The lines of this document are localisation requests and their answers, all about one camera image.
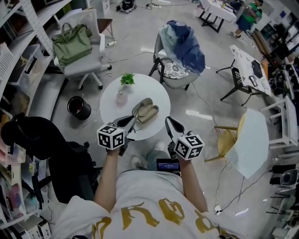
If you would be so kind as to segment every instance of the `white wall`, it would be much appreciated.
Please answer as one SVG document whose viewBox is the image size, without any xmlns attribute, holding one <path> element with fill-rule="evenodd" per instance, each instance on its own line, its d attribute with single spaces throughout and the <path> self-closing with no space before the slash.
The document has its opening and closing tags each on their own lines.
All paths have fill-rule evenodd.
<svg viewBox="0 0 299 239">
<path fill-rule="evenodd" d="M 297 0 L 280 0 L 287 8 L 289 8 L 295 16 L 299 18 L 299 3 Z"/>
<path fill-rule="evenodd" d="M 281 1 L 279 0 L 266 0 L 269 4 L 274 8 L 273 13 L 269 16 L 272 21 L 272 25 L 283 23 L 286 27 L 288 27 L 288 22 L 286 21 L 287 16 L 291 13 L 290 9 L 287 8 Z M 280 17 L 281 12 L 284 11 L 286 16 L 284 18 Z"/>
</svg>

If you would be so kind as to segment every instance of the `wooden chair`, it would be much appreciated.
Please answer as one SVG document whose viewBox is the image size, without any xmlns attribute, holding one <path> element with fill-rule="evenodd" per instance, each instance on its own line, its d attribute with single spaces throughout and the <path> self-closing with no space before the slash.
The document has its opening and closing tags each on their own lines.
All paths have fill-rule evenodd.
<svg viewBox="0 0 299 239">
<path fill-rule="evenodd" d="M 243 123 L 245 120 L 245 114 L 241 117 L 241 120 L 239 122 L 238 127 L 228 127 L 228 126 L 214 126 L 214 128 L 218 129 L 226 129 L 223 133 L 220 134 L 218 138 L 218 156 L 207 159 L 205 162 L 214 161 L 217 159 L 225 158 L 225 155 L 228 153 L 228 151 L 234 146 L 234 144 L 237 142 L 238 136 L 240 134 L 240 131 L 242 129 Z"/>
</svg>

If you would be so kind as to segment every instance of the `jeans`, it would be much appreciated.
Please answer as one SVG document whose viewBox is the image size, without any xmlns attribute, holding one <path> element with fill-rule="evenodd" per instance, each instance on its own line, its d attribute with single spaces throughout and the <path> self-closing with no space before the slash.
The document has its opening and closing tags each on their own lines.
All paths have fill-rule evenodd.
<svg viewBox="0 0 299 239">
<path fill-rule="evenodd" d="M 133 171 L 133 170 L 145 170 L 145 171 L 157 171 L 157 159 L 169 159 L 170 157 L 165 151 L 153 150 L 150 151 L 146 156 L 146 161 L 148 162 L 148 167 L 137 167 L 136 169 L 129 169 L 124 172 Z"/>
</svg>

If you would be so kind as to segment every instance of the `white cloth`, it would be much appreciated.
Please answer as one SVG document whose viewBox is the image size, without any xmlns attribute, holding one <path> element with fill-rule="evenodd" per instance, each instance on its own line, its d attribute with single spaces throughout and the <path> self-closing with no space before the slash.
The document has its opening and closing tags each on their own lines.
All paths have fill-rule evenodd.
<svg viewBox="0 0 299 239">
<path fill-rule="evenodd" d="M 201 0 L 202 6 L 205 8 L 205 12 L 218 16 L 228 22 L 235 22 L 237 17 L 234 13 L 222 8 L 222 1 L 214 0 Z"/>
<path fill-rule="evenodd" d="M 110 214 L 75 196 L 56 222 L 51 238 L 219 238 L 218 229 L 204 215 L 184 197 L 179 176 L 129 171 L 117 180 L 116 204 Z"/>
<path fill-rule="evenodd" d="M 159 35 L 167 57 L 173 60 L 180 68 L 185 69 L 182 62 L 177 59 L 177 56 L 173 52 L 178 37 L 172 27 L 168 24 L 162 26 L 159 29 Z"/>
<path fill-rule="evenodd" d="M 237 142 L 225 155 L 245 178 L 256 173 L 268 158 L 269 134 L 265 116 L 247 108 Z"/>
</svg>

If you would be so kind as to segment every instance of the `gold lettering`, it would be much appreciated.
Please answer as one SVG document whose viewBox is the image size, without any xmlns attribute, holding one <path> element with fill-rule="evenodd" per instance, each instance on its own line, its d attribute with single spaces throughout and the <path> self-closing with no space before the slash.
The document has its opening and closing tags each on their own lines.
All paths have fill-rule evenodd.
<svg viewBox="0 0 299 239">
<path fill-rule="evenodd" d="M 160 199 L 159 206 L 164 214 L 164 217 L 171 222 L 180 225 L 181 221 L 185 218 L 182 206 L 177 202 L 171 202 L 167 198 Z"/>
<path fill-rule="evenodd" d="M 140 207 L 143 204 L 144 204 L 144 202 L 139 205 L 133 205 L 131 207 L 124 207 L 121 209 L 123 230 L 128 228 L 132 222 L 132 218 L 135 218 L 131 215 L 130 211 L 141 212 L 145 216 L 146 223 L 153 227 L 156 227 L 160 223 L 159 221 L 157 221 L 156 219 L 153 218 L 153 216 L 151 215 L 149 210 Z"/>
<path fill-rule="evenodd" d="M 198 230 L 201 232 L 201 233 L 205 233 L 209 230 L 212 230 L 214 228 L 216 228 L 211 222 L 209 219 L 207 219 L 205 216 L 203 216 L 199 211 L 197 210 L 194 210 L 196 215 L 199 217 L 198 219 L 196 219 L 195 221 L 195 224 L 198 228 Z M 206 219 L 209 223 L 210 223 L 210 226 L 208 227 L 205 223 L 204 223 L 204 219 Z"/>
<path fill-rule="evenodd" d="M 98 231 L 99 229 L 99 224 L 100 223 L 104 223 L 104 225 L 100 228 L 100 238 L 103 239 L 104 236 L 104 231 L 105 229 L 109 226 L 109 224 L 111 223 L 111 218 L 109 217 L 104 217 L 102 218 L 101 221 L 97 222 L 95 225 L 93 225 L 93 239 L 95 238 L 95 233 Z"/>
</svg>

